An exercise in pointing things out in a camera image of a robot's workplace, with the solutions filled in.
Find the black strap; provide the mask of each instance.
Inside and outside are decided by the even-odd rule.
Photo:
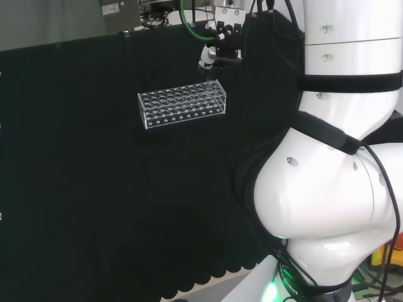
[[[303,75],[298,81],[301,91],[373,93],[396,91],[402,87],[402,72],[377,75]]]
[[[324,120],[303,111],[297,111],[292,118],[291,127],[328,146],[346,154],[353,155],[361,146],[361,142],[339,128],[326,123]]]
[[[338,298],[341,298],[337,301],[347,302],[348,298],[351,295],[351,278],[349,278],[342,284],[333,286],[305,286],[303,284],[298,285],[294,278],[286,272],[286,269],[280,263],[278,263],[278,267],[281,281],[289,295],[295,301],[307,301],[306,297],[304,297],[304,294],[306,294],[307,296],[315,297],[314,300],[316,302],[328,302],[328,300],[326,299],[326,294],[332,293],[331,296],[337,296]]]

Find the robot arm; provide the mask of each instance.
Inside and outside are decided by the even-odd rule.
[[[401,0],[305,0],[304,11],[305,74],[360,77],[400,72]],[[388,120],[398,97],[398,89],[372,93],[318,89],[304,91],[298,110],[362,140]],[[389,175],[402,214],[403,144],[372,149]],[[363,259],[394,237],[396,228],[384,175],[365,148],[348,155],[293,128],[261,169],[254,204],[263,226],[274,236],[289,238],[289,255],[319,286],[346,286]],[[267,289],[275,289],[266,295],[272,297],[268,301],[277,294],[276,301],[289,296],[298,300],[292,285],[278,272],[273,274],[267,277],[266,284],[274,285]],[[348,290],[338,301],[355,301]],[[265,300],[261,297],[250,301]]]
[[[199,61],[202,70],[215,65],[226,66],[242,60],[244,26],[246,19],[244,0],[215,0],[214,20],[208,23],[214,39],[208,42]]]

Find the screw hole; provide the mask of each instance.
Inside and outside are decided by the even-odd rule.
[[[292,157],[287,157],[287,162],[293,167],[298,167],[298,161]]]

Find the label sticker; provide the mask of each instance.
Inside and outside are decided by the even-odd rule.
[[[114,4],[109,4],[109,5],[104,5],[102,7],[102,14],[113,14],[113,13],[119,13],[119,4],[114,3]]]

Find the black backdrop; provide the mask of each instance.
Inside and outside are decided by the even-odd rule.
[[[138,92],[205,80],[181,26],[0,53],[1,301],[159,301],[268,254],[229,177],[285,127],[297,76],[267,16],[251,26],[247,58],[215,73],[226,115],[147,131]]]

